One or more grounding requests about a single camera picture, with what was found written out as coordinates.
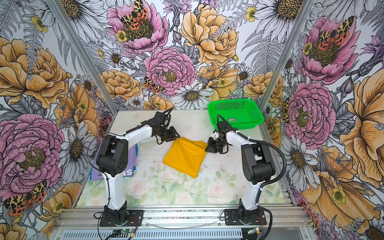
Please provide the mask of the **yellow t shirt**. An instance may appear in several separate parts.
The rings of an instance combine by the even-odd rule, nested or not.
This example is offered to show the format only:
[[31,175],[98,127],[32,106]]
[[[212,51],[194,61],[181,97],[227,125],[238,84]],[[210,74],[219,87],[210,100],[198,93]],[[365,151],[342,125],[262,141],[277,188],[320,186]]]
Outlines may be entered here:
[[206,156],[207,143],[178,138],[165,155],[163,163],[192,178],[196,178]]

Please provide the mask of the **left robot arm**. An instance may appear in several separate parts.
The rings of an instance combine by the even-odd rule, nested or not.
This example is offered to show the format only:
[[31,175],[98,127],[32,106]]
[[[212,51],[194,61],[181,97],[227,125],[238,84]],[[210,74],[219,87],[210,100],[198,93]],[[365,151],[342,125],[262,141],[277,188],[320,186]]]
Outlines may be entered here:
[[107,204],[101,214],[101,227],[140,226],[143,211],[128,213],[127,201],[123,193],[124,171],[129,163],[129,149],[139,142],[156,137],[157,143],[175,141],[180,137],[170,126],[171,112],[156,112],[154,117],[123,134],[109,133],[103,138],[96,156],[98,170],[103,174]]

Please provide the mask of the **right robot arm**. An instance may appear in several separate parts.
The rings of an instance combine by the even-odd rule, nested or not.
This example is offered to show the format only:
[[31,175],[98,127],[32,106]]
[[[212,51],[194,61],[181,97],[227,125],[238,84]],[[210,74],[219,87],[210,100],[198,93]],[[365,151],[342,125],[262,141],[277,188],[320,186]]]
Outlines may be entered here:
[[264,225],[267,223],[265,211],[260,206],[264,186],[271,184],[276,173],[271,150],[276,146],[254,140],[241,134],[222,116],[217,116],[217,129],[208,140],[207,153],[226,154],[229,146],[240,151],[242,169],[247,185],[236,210],[225,210],[227,225]]

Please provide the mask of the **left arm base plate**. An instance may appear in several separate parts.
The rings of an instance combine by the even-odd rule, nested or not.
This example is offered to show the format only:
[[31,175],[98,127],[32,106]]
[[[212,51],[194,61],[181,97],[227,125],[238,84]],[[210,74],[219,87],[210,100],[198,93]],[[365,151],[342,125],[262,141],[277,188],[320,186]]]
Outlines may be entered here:
[[101,227],[139,227],[142,225],[143,210],[118,211],[106,209],[100,221]]

